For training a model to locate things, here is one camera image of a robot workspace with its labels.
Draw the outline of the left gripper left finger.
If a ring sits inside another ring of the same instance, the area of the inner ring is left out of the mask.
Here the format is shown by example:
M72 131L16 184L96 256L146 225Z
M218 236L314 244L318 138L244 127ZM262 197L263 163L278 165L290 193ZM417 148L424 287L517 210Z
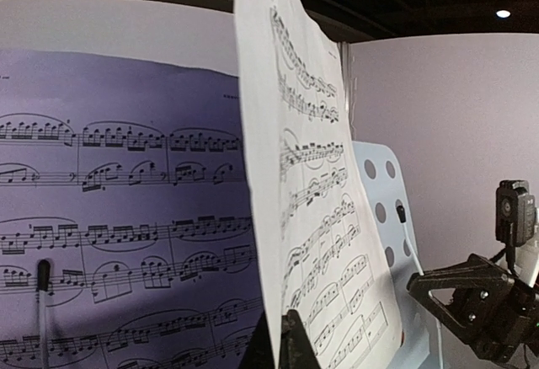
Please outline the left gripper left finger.
M273 369L274 357L266 313L262 312L242 358L242 369Z

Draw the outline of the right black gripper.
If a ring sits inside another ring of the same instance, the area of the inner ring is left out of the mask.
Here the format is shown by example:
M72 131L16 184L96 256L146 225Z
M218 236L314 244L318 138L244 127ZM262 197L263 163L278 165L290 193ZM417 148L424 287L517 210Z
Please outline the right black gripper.
M414 273L408 294L482 360L507 363L523 345L538 355L538 287L490 259Z

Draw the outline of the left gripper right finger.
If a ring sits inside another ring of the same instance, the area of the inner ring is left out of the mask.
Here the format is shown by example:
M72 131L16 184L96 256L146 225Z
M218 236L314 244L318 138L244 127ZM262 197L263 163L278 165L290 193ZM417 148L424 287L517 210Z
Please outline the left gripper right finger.
M297 310L291 309L281 318L279 368L321 368Z

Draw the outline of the white sheet music page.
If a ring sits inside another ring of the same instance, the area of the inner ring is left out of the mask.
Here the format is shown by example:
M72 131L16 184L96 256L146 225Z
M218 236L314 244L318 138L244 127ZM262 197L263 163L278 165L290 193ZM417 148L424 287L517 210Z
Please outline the white sheet music page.
M299 313L323 368L385 368L402 322L353 151L338 46L300 0L234 0L269 336Z

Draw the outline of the light blue music stand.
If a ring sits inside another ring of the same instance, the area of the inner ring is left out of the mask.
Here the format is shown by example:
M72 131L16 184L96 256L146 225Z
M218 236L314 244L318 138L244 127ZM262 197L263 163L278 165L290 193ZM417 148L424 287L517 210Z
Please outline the light blue music stand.
M443 350L430 346L424 309L406 291L418 267L414 227L406 212L408 197L395 154L387 147L356 142L355 156L392 273L403 321L401 349L393 368L442 368ZM154 300L141 307L56 327L45 305L51 299L50 265L38 266L39 334L26 350L40 368L242 368L242 358L264 312L257 281ZM323 288L309 313L299 313L306 331L321 320L323 310L340 300L344 282ZM320 366L331 337L308 336Z

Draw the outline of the purple sheet music page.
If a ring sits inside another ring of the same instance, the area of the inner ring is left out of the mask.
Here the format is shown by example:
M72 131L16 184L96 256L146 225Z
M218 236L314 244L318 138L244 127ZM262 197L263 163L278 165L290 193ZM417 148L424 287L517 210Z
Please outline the purple sheet music page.
M236 368L263 310L238 80L1 53L1 365Z

